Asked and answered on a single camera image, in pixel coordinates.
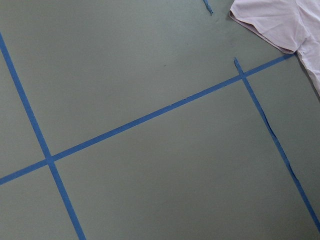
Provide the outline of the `pink Snoopy t-shirt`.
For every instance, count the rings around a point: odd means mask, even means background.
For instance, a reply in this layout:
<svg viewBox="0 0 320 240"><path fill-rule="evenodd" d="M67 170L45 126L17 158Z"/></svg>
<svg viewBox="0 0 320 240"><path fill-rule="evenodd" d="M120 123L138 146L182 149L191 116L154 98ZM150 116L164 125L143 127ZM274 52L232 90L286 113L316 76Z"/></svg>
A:
<svg viewBox="0 0 320 240"><path fill-rule="evenodd" d="M283 53L297 53L314 88L320 89L318 0L235 0L229 16Z"/></svg>

